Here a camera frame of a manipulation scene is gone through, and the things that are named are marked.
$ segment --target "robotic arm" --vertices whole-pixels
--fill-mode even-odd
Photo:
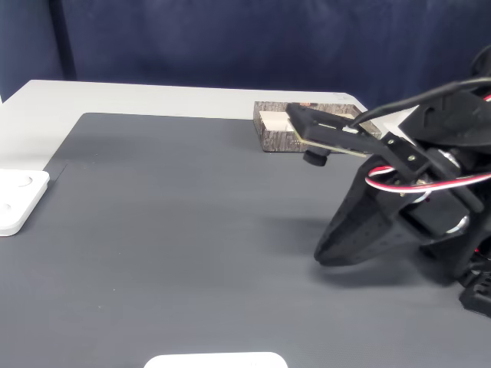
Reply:
[[[397,246],[420,247],[466,290],[463,306],[491,317],[491,48],[473,79],[362,113],[353,120],[291,103],[304,158],[323,166],[332,150],[372,156],[358,170],[315,259],[353,265]],[[408,140],[376,140],[360,123],[418,108],[399,126]]]

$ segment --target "black knob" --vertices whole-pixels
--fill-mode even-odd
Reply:
[[[325,163],[328,161],[328,154],[319,155],[307,149],[304,153],[304,160],[314,166],[325,166]]]

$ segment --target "wooden block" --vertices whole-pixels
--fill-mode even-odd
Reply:
[[[304,152],[307,145],[298,141],[285,112],[288,102],[260,101],[254,104],[254,125],[265,152]],[[360,110],[351,103],[303,103],[312,109],[333,113],[342,117],[354,118]],[[377,139],[381,131],[371,122],[361,124]]]

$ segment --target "blue fabric backdrop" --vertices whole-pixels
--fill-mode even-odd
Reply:
[[[48,2],[0,0],[0,96],[31,79],[63,79]]]
[[[373,107],[466,77],[491,44],[489,0],[57,2],[80,81],[344,91]]]

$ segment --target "dark gray mat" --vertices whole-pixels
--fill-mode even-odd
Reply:
[[[0,240],[0,366],[257,350],[292,368],[489,365],[491,320],[417,255],[316,265],[361,164],[330,160],[263,153],[251,121],[84,115]]]

